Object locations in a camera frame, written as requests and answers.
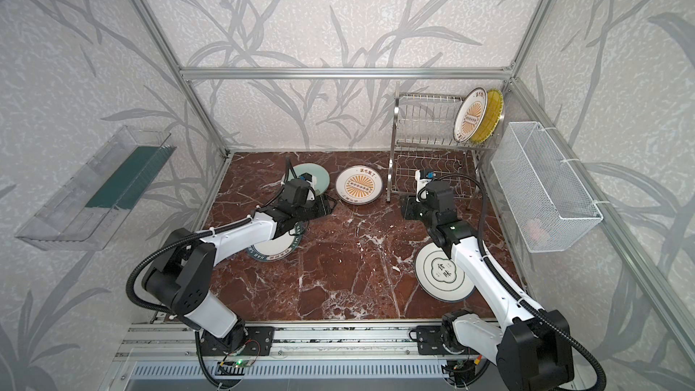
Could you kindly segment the mint green flower plate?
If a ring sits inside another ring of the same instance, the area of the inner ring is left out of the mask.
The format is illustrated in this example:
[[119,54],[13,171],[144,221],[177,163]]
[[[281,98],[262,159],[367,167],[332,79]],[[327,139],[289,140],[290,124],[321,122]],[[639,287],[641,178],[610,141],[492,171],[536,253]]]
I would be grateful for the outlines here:
[[[303,173],[311,173],[317,178],[316,191],[312,191],[307,183],[301,179],[298,179],[298,175]],[[324,192],[326,192],[329,187],[329,182],[329,172],[327,172],[326,168],[323,166],[315,163],[303,163],[300,165],[295,165],[282,179],[282,184],[284,186],[290,184],[294,186],[301,186],[303,189],[307,190],[309,199],[314,199],[316,195],[322,195]]]

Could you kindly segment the orange sunburst plate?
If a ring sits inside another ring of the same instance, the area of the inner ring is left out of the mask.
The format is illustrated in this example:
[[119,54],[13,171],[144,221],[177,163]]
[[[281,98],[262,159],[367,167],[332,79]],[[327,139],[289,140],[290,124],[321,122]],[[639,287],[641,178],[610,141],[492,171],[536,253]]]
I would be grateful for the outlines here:
[[487,110],[488,94],[483,88],[471,91],[463,101],[454,120],[454,140],[468,141],[483,122]]
[[342,201],[362,206],[378,199],[384,190],[384,181],[374,168],[352,166],[338,175],[335,188]]

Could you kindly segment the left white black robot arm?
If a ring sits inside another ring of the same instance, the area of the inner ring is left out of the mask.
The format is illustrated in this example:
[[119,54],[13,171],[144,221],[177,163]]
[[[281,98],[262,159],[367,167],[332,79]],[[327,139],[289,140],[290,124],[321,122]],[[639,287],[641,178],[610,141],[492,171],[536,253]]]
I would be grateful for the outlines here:
[[238,316],[210,291],[217,264],[275,240],[296,224],[333,213],[338,201],[300,177],[287,181],[267,205],[246,218],[206,231],[179,230],[132,271],[126,293],[137,306],[171,313],[190,328],[226,344],[243,332]]

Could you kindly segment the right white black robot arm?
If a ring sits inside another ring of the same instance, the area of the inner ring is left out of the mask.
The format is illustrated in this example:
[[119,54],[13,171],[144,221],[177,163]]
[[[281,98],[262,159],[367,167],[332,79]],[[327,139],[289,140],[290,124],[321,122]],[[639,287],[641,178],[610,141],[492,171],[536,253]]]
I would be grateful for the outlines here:
[[414,195],[401,198],[406,220],[424,224],[434,245],[463,270],[481,293],[496,324],[472,312],[456,311],[442,318],[443,345],[452,352],[472,349],[497,366],[510,390],[550,390],[575,377],[572,347],[563,333],[568,323],[558,311],[548,312],[543,322],[525,309],[541,306],[506,273],[483,241],[485,218],[478,227],[463,221],[457,212],[449,183],[424,178]]

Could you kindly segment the clear plastic wall tray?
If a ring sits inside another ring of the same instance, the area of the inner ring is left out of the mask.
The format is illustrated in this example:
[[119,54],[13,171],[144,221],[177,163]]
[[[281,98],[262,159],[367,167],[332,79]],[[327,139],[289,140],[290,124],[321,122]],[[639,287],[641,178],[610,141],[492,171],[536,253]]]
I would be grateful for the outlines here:
[[121,127],[16,238],[42,251],[101,251],[175,150],[167,131]]

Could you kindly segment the aluminium cage frame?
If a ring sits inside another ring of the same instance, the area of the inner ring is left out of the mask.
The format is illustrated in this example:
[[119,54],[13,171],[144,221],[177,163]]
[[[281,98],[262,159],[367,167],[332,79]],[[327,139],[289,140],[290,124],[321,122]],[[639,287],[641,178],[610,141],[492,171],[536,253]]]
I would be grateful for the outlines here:
[[644,296],[649,300],[653,310],[658,315],[664,327],[671,333],[673,340],[689,362],[694,360],[694,317],[685,304],[677,296],[673,287],[658,271],[656,265],[648,258],[644,248],[640,246],[635,236],[613,208],[606,193],[592,179],[586,165],[577,159],[562,134],[556,129],[554,121],[548,117],[545,110],[539,106],[521,79],[521,69],[528,61],[532,46],[539,38],[544,23],[548,20],[551,10],[557,0],[540,0],[530,20],[530,25],[524,34],[521,47],[512,62],[505,67],[463,67],[463,68],[403,68],[403,67],[193,67],[188,69],[179,64],[174,50],[165,36],[163,29],[155,18],[154,12],[147,0],[128,0],[145,27],[149,38],[157,51],[162,55],[167,70],[164,76],[173,81],[173,85],[183,93],[185,100],[194,109],[195,114],[211,134],[215,146],[226,153],[228,146],[224,142],[219,129],[213,124],[209,114],[195,95],[190,84],[192,80],[382,80],[382,79],[414,79],[414,80],[499,80],[504,81],[505,90],[515,94],[519,105],[525,110],[530,119],[539,122],[548,132],[550,140],[557,145],[559,151],[572,158],[573,168],[579,182],[584,186],[590,197],[605,206],[602,229],[607,240],[621,258],[628,272],[631,273]]

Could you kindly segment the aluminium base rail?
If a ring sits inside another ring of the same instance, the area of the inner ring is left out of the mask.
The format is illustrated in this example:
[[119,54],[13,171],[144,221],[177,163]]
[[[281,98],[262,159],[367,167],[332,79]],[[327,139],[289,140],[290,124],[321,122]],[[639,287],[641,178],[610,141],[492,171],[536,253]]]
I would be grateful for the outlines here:
[[[470,349],[446,343],[439,320],[309,320],[251,322],[239,349],[202,336],[204,358],[215,360],[457,360],[478,355],[494,360],[501,342],[497,324],[473,324]],[[178,322],[133,325],[117,349],[117,360],[194,360],[195,333]]]

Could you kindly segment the yellow grid plate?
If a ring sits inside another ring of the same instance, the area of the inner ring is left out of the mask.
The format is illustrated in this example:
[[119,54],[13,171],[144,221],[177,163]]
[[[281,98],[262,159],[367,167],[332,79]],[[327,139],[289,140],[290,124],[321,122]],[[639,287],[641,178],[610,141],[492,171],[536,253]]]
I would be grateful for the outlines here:
[[489,90],[487,95],[487,107],[483,121],[470,138],[470,142],[474,144],[483,143],[493,134],[503,113],[504,101],[502,93],[499,90]]

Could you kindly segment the green rimmed Chinese text plate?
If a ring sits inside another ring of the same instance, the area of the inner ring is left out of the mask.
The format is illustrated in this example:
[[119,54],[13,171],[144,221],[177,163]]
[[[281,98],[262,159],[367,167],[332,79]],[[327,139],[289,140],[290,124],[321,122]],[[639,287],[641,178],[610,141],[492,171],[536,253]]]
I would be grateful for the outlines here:
[[249,256],[259,262],[276,262],[287,257],[300,245],[306,231],[305,223],[297,223],[284,235],[246,249]]

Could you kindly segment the steel two-tier dish rack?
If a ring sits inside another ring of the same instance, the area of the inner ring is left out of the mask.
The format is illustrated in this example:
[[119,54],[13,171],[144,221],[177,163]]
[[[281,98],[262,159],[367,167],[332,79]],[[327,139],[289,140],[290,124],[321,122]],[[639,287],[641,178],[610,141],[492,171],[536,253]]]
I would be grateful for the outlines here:
[[499,122],[492,135],[482,143],[457,141],[454,124],[464,100],[461,95],[395,94],[387,202],[414,194],[414,175],[421,169],[430,169],[439,175],[481,176],[479,164],[496,150],[501,140],[502,123]]

